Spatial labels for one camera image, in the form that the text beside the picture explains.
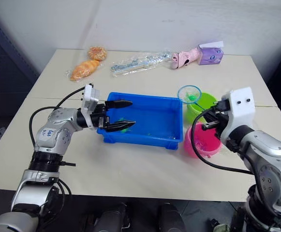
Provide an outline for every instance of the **blue plastic basket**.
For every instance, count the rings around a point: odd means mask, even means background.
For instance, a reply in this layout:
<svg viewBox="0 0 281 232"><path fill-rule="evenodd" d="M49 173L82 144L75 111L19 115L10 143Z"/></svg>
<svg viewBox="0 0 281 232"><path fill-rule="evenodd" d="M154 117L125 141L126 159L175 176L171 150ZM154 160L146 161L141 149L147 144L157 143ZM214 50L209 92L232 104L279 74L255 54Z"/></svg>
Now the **blue plastic basket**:
<svg viewBox="0 0 281 232"><path fill-rule="evenodd" d="M154 97L112 92L108 100L128 100L133 105L109 109L110 122L132 120L136 123L123 131L106 132L97 129L104 136L105 143L129 143L162 146L176 150L183 140L182 102L178 98Z"/></svg>

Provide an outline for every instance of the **pink plastic cup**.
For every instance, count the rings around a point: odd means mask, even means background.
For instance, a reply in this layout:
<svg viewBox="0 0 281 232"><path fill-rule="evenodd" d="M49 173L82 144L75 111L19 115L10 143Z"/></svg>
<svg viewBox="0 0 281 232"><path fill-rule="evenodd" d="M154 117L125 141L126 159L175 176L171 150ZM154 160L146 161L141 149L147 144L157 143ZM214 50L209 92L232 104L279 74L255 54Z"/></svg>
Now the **pink plastic cup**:
<svg viewBox="0 0 281 232"><path fill-rule="evenodd" d="M191 144L191 129L192 127L188 128L187 132L185 133L183 147L192 158L198 158ZM210 156L213 156L221 149L222 143L214 135L215 132L216 129L203 130L201 123L196 124L194 132L194 142L199 154L202 157L207 156L208 158L210 158Z"/></svg>

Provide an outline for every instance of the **tissue box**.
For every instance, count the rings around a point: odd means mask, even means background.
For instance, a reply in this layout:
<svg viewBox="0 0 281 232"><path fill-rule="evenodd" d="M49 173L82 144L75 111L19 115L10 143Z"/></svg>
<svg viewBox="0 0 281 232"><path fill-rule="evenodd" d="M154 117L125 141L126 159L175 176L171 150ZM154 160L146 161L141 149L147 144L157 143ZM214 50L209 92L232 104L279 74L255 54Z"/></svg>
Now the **tissue box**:
<svg viewBox="0 0 281 232"><path fill-rule="evenodd" d="M198 64L219 64L222 60L224 52L218 47L206 47L200 48L200 57L198 59Z"/></svg>

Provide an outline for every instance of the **pink plastic object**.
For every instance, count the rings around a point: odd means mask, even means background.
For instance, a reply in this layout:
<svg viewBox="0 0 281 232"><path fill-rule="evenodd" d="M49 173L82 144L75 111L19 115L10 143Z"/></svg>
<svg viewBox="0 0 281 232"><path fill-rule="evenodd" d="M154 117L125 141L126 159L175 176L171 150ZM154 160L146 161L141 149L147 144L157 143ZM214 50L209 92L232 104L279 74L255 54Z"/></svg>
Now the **pink plastic object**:
<svg viewBox="0 0 281 232"><path fill-rule="evenodd" d="M182 67L183 65L188 65L189 63L197 60L201 55L201 52L199 51L198 48L193 48L189 52L179 52L179 53L174 53L172 56L172 64L171 68L172 69L178 69Z"/></svg>
<svg viewBox="0 0 281 232"><path fill-rule="evenodd" d="M183 147L191 157L198 158L191 144L191 129L192 127L188 128L187 132L185 133ZM194 141L196 148L202 157L207 156L210 158L210 156L213 156L221 149L222 143L214 135L215 132L216 129L202 130L202 124L196 124Z"/></svg>

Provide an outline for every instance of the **green plastic cup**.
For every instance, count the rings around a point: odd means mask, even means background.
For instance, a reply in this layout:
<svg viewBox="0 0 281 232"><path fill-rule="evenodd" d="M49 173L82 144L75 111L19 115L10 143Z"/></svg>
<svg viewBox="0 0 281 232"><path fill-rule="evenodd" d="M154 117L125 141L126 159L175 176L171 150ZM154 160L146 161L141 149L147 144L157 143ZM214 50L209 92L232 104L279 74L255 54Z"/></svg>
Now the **green plastic cup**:
<svg viewBox="0 0 281 232"><path fill-rule="evenodd" d="M216 101L217 100L212 95L208 93L202 93L202 96L197 101L197 104L206 110L212 107L214 105L214 102ZM185 118L188 123L193 123L196 117L203 111L203 109L199 107L197 104L187 104L187 111L185 113ZM201 117L199 121L206 122L204 117Z"/></svg>

